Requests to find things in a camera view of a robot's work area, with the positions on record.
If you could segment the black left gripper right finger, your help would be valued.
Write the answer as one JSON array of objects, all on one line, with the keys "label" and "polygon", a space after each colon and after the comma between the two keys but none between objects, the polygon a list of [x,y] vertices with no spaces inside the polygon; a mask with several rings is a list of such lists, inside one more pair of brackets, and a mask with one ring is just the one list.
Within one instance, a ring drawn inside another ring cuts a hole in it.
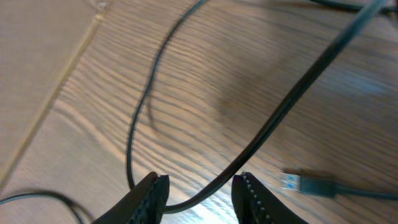
[{"label": "black left gripper right finger", "polygon": [[307,224],[250,172],[233,177],[231,199],[240,224]]}]

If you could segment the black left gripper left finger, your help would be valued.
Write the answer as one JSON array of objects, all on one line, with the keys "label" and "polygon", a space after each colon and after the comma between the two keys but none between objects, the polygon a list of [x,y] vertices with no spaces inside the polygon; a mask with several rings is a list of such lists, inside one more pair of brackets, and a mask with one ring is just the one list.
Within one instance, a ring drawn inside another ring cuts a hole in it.
[{"label": "black left gripper left finger", "polygon": [[159,224],[169,192],[169,176],[150,172],[93,224]]}]

